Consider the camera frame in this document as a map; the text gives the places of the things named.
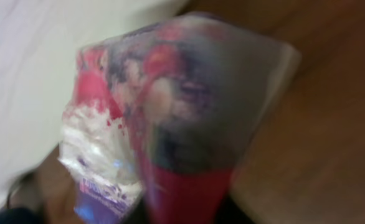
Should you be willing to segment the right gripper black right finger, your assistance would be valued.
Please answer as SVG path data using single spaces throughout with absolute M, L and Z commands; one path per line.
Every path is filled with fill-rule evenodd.
M 215 215 L 215 224 L 255 224 L 227 194 Z

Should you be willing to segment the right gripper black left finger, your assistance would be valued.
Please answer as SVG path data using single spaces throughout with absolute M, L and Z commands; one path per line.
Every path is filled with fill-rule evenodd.
M 136 207 L 121 221 L 121 224 L 151 224 L 143 198 L 140 199 Z

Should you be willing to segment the purple red tissue pack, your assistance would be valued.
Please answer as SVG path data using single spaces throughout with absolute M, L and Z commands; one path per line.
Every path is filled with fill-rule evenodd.
M 85 223 L 211 223 L 300 53 L 203 14 L 81 48 L 59 161 Z

